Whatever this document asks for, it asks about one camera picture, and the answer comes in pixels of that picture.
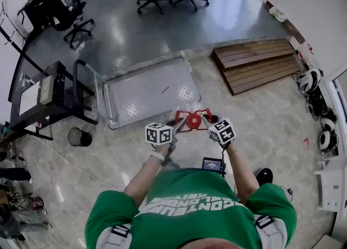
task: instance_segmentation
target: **desk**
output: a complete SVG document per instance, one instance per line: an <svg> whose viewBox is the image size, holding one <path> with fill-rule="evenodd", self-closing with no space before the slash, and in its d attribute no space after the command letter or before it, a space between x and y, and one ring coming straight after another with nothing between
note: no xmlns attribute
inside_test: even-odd
<svg viewBox="0 0 347 249"><path fill-rule="evenodd" d="M42 82L50 75L54 78L52 98L50 102L43 104L41 103L41 91L43 89ZM71 115L96 125L96 121L84 116L83 107L76 105L71 91L69 89L65 90L65 77L71 81L73 80L73 76L59 61L46 68L42 73L34 76L33 81L36 82L35 84L40 84L40 88L38 88L38 92L34 94L34 99L36 99L34 106L30 107L24 112L21 110L21 100L24 100L22 94L24 91L28 91L29 88L35 87L35 85L25 84L22 88L20 88L12 98L11 120L9 128L13 131L22 133L22 135L30 134L43 139L53 140L51 137L39 134L39 130ZM86 91L88 94L94 95L94 92L92 92L81 82L77 81L77 86L79 97L82 96L82 91ZM39 122L41 126L36 127L35 131L30 131L27 129L28 126L31 126L36 122Z"/></svg>

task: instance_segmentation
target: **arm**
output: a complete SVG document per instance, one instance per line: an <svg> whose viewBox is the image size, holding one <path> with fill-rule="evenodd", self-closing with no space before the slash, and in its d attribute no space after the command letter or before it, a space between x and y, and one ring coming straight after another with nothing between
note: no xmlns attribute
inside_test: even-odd
<svg viewBox="0 0 347 249"><path fill-rule="evenodd" d="M168 154L170 145L156 147L156 152L164 157ZM136 206L139 207L145 199L162 161L155 156L151 156L143 165L137 175L126 186L123 193L135 200Z"/></svg>
<svg viewBox="0 0 347 249"><path fill-rule="evenodd" d="M247 199L259 188L258 181L247 167L245 160L239 155L234 143L229 144L226 151L233 168L237 191L245 205Z"/></svg>

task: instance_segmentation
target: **tiled floor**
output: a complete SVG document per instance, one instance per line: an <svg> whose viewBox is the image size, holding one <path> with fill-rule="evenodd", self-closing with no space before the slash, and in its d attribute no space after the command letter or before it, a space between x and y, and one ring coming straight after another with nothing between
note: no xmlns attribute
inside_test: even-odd
<svg viewBox="0 0 347 249"><path fill-rule="evenodd" d="M80 35L71 50L63 41L67 32L46 29L27 49L28 55L42 68L61 61L70 72L76 59L87 61L101 75L167 53L205 46L211 43L250 37L284 37L285 29L266 10L262 0L209 0L210 6L190 2L175 8L160 3L137 14L136 0L83 0L87 4L84 20L93 18L93 37ZM26 61L18 72L37 74Z"/></svg>
<svg viewBox="0 0 347 249"><path fill-rule="evenodd" d="M329 232L333 215L317 210L313 171L321 157L316 146L320 125L306 112L294 81L284 78L232 97L209 58L192 60L190 65L202 96L201 105L230 118L237 146L250 167L271 168L274 183L293 189L298 227L288 248L312 248ZM33 176L34 193L46 202L54 228L49 233L27 235L27 247L83 249L84 226L98 194L122 190L127 185L151 150L144 141L144 126L152 121L163 122L167 117L161 114L117 131L111 131L104 123L94 126L67 118L52 126L51 142L31 136L19 140L17 146ZM69 145L67 135L73 126L93 135L90 147ZM206 132L179 135L176 148L172 159L181 167L200 167L203 157L219 157L221 153Z"/></svg>

